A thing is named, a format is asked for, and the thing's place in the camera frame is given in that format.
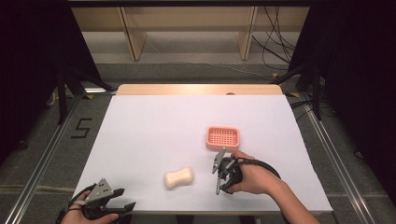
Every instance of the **hand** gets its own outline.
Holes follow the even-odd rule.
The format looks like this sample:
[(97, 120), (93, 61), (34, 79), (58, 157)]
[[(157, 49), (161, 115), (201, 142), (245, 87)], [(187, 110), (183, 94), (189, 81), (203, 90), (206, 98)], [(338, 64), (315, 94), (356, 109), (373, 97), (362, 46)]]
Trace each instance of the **hand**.
[[(77, 200), (84, 200), (90, 191), (87, 190), (82, 193)], [(109, 224), (112, 221), (116, 220), (119, 215), (118, 214), (109, 214), (104, 217), (98, 218), (96, 220), (89, 220), (82, 215), (81, 206), (78, 204), (72, 204), (69, 209), (79, 209), (79, 210), (69, 210), (67, 214), (64, 216), (61, 224)]]
[[(232, 158), (246, 158), (255, 160), (254, 157), (248, 154), (236, 150), (231, 154)], [(242, 164), (241, 166), (243, 180), (242, 182), (232, 185), (228, 188), (230, 193), (244, 191), (254, 194), (269, 194), (271, 188), (275, 188), (276, 185), (281, 184), (283, 181), (280, 180), (276, 175), (270, 171), (251, 164)]]

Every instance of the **white table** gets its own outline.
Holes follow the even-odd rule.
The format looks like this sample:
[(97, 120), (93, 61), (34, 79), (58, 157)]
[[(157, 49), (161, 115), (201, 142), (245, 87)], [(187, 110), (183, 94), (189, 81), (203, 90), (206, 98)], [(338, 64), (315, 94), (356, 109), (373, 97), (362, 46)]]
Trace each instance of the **white table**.
[[(206, 129), (215, 125), (238, 128), (240, 149), (271, 164), (309, 211), (332, 211), (284, 95), (113, 96), (76, 192), (105, 178), (125, 189), (108, 206), (136, 202), (134, 214), (278, 212), (267, 195), (216, 195), (217, 152), (205, 148)], [(164, 174), (186, 166), (192, 184), (167, 189)]]

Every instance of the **pink soap dish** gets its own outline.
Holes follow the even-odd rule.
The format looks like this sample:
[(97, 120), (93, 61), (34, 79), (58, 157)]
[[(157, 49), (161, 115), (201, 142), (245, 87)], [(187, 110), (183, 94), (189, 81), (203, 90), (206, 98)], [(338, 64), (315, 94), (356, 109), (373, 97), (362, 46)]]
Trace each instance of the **pink soap dish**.
[(238, 150), (239, 130), (231, 127), (212, 126), (207, 129), (206, 147), (211, 150)]

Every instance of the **wire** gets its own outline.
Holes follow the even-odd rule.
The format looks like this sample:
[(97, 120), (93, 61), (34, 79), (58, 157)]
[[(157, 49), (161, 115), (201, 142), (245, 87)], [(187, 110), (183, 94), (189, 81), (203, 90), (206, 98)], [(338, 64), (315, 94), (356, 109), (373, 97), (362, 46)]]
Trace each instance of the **wire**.
[(306, 100), (306, 101), (299, 101), (293, 104), (290, 104), (291, 109), (294, 109), (295, 107), (299, 106), (299, 105), (305, 105), (307, 103), (312, 103), (312, 100)]
[(286, 68), (276, 68), (276, 67), (273, 67), (273, 66), (268, 65), (268, 64), (265, 62), (265, 60), (264, 60), (264, 52), (265, 52), (265, 49), (262, 49), (262, 61), (264, 62), (265, 66), (267, 66), (267, 67), (269, 67), (269, 68), (272, 68), (272, 69), (275, 69), (275, 70), (288, 71), (288, 69), (286, 69)]
[(286, 58), (287, 58), (288, 61), (289, 61), (289, 60), (291, 59), (291, 55), (290, 55), (290, 53), (288, 52), (288, 48), (291, 49), (291, 48), (295, 48), (295, 47), (294, 47), (290, 42), (288, 42), (288, 41), (282, 36), (282, 34), (280, 33), (280, 24), (279, 24), (279, 18), (278, 18), (278, 16), (279, 16), (279, 7), (276, 7), (276, 19), (275, 19), (274, 22), (273, 22), (273, 20), (271, 19), (271, 17), (270, 17), (270, 15), (269, 15), (269, 13), (268, 13), (266, 7), (264, 7), (264, 10), (265, 10), (265, 13), (267, 14), (268, 20), (271, 22), (271, 26), (272, 26), (271, 34), (268, 35), (268, 33), (265, 32), (265, 33), (267, 33), (267, 35), (268, 35), (268, 37), (269, 37), (269, 38), (267, 39), (267, 42), (268, 42), (269, 39), (272, 39), (275, 43), (277, 43), (277, 42), (272, 38), (272, 33), (275, 32), (276, 35), (277, 35), (277, 37), (279, 38), (279, 41), (280, 41), (280, 43), (277, 43), (277, 44), (280, 45), (280, 46), (282, 46), (283, 51), (284, 51), (284, 53), (285, 53), (285, 55), (286, 55)]
[(235, 161), (238, 161), (238, 162), (234, 163), (230, 167), (229, 170), (233, 170), (235, 167), (240, 166), (242, 164), (252, 164), (252, 165), (257, 165), (257, 166), (260, 166), (260, 167), (263, 167), (263, 168), (267, 169), (268, 171), (270, 171), (271, 173), (273, 173), (274, 175), (276, 175), (280, 179), (280, 175), (276, 171), (276, 169), (274, 169), (274, 167), (272, 167), (271, 165), (269, 165), (268, 163), (266, 163), (264, 161), (251, 160), (251, 159), (246, 159), (246, 158), (238, 158), (238, 159), (235, 159)]
[(309, 109), (309, 110), (305, 111), (302, 115), (300, 115), (300, 117), (298, 117), (298, 118), (296, 119), (296, 121), (299, 120), (300, 118), (302, 118), (304, 115), (308, 114), (308, 112), (310, 112), (310, 111), (312, 111), (312, 110), (313, 110), (313, 109)]
[(250, 75), (259, 76), (259, 77), (263, 77), (263, 78), (269, 79), (269, 80), (274, 80), (273, 77), (266, 77), (265, 75), (262, 75), (262, 74), (260, 74), (260, 73), (254, 73), (254, 72), (243, 71), (243, 70), (239, 70), (239, 69), (236, 69), (236, 68), (233, 68), (233, 67), (230, 67), (230, 66), (225, 66), (225, 65), (218, 65), (218, 64), (213, 64), (213, 63), (190, 63), (190, 62), (182, 62), (182, 61), (171, 61), (171, 60), (168, 60), (167, 58), (165, 58), (165, 57), (163, 56), (163, 53), (160, 52), (157, 48), (155, 48), (148, 40), (146, 40), (146, 42), (147, 42), (155, 51), (157, 51), (158, 53), (160, 53), (161, 57), (162, 57), (166, 62), (169, 62), (169, 63), (205, 64), (205, 65), (209, 65), (209, 66), (213, 66), (213, 67), (227, 68), (227, 69), (234, 70), (234, 71), (236, 71), (236, 72), (240, 72), (240, 73), (245, 73), (245, 74), (250, 74)]
[(260, 42), (256, 39), (256, 37), (254, 37), (254, 35), (253, 35), (252, 37), (253, 37), (253, 39), (254, 39), (260, 46), (262, 46), (263, 49), (265, 49), (265, 50), (267, 50), (267, 51), (270, 51), (270, 53), (274, 54), (277, 58), (279, 58), (279, 59), (282, 60), (283, 62), (289, 63), (286, 59), (280, 57), (278, 54), (276, 54), (275, 52), (273, 52), (273, 51), (271, 51), (270, 49), (268, 49), (267, 47), (265, 47), (262, 43), (260, 43)]
[(334, 218), (335, 224), (339, 224), (338, 217), (335, 215), (335, 212), (332, 211), (332, 218)]

